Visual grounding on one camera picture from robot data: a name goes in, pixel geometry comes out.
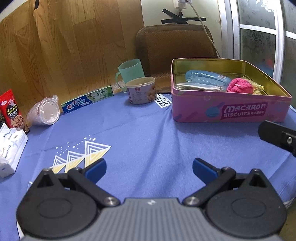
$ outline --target pink towel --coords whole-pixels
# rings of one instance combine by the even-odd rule
[[[227,92],[253,94],[253,86],[247,80],[236,78],[230,82]]]

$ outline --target can lid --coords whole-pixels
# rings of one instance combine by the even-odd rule
[[[128,88],[135,88],[135,87],[141,87],[145,85],[150,85],[152,83],[155,83],[155,78],[153,77],[141,77],[134,80],[131,80],[126,83],[126,87]]]
[[[59,119],[59,106],[51,100],[45,100],[40,106],[40,117],[42,122],[47,125],[52,125]]]

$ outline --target blue tablecloth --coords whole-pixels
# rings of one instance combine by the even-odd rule
[[[54,160],[56,164],[67,160],[69,150],[79,156],[111,146],[104,155],[107,172],[97,185],[121,201],[126,197],[182,201],[204,185],[192,172],[196,157],[237,172],[260,168],[282,200],[288,201],[296,196],[295,158],[261,141],[258,125],[178,123],[172,119],[171,106],[131,105],[120,93],[63,115],[52,126],[32,127],[16,173],[0,181],[0,240],[19,239],[15,212],[29,181]],[[292,109],[284,125],[296,129]]]

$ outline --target brown chair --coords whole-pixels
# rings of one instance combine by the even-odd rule
[[[142,28],[136,35],[136,54],[145,76],[156,80],[158,93],[171,90],[171,64],[175,58],[217,58],[201,25],[168,24]]]

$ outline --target plastic mug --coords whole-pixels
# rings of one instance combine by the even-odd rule
[[[118,75],[121,74],[121,77],[125,84],[131,80],[145,77],[144,71],[141,65],[141,61],[139,59],[131,59],[122,63],[118,67],[118,70],[119,72],[115,75],[115,81],[117,85],[125,92],[126,92],[126,87],[120,86],[118,82]]]

